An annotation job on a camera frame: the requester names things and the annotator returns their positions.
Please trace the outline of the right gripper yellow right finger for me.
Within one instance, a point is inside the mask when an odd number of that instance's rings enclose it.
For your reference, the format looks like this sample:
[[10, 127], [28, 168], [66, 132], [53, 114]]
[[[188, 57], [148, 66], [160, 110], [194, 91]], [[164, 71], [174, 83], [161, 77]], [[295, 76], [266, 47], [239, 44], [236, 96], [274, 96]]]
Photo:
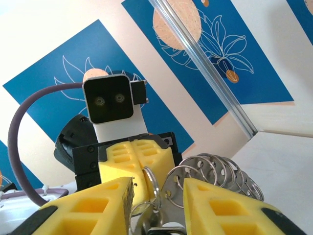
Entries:
[[303, 235], [276, 207], [263, 201], [186, 178], [183, 183], [189, 235]]

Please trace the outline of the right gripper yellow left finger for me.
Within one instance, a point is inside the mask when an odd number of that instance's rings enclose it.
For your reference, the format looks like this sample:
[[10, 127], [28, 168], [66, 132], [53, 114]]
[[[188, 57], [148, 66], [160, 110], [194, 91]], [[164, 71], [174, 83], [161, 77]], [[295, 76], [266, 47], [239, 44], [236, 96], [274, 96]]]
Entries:
[[132, 177], [120, 177], [52, 200], [13, 235], [127, 235], [134, 197]]

